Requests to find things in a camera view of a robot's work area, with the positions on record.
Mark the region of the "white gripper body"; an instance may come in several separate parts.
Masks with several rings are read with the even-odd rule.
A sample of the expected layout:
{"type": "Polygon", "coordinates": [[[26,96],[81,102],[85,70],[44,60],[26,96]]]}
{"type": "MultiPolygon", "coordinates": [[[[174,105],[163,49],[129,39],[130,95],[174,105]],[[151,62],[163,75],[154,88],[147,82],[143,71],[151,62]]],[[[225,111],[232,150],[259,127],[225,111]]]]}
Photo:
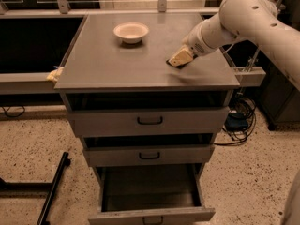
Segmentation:
{"type": "Polygon", "coordinates": [[[183,39],[183,45],[193,59],[213,53],[216,50],[205,41],[203,27],[204,23],[199,23],[183,39]]]}

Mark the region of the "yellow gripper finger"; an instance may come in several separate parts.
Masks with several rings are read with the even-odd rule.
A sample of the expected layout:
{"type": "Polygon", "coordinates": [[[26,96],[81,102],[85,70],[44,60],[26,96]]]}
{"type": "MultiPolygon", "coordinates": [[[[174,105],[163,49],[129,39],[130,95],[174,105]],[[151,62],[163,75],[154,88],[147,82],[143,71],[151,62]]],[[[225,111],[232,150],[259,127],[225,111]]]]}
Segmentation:
{"type": "Polygon", "coordinates": [[[193,52],[187,45],[183,45],[169,60],[173,65],[189,63],[193,60],[193,52]]]}

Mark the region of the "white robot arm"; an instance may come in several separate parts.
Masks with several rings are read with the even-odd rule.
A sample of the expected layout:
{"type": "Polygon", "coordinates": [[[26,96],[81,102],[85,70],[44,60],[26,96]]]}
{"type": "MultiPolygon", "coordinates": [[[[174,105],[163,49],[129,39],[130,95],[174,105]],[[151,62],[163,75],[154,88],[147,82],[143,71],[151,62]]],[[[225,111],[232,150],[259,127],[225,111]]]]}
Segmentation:
{"type": "Polygon", "coordinates": [[[168,62],[182,67],[243,40],[255,44],[293,85],[300,86],[300,34],[278,20],[276,6],[268,0],[223,0],[218,13],[197,24],[168,62]]]}

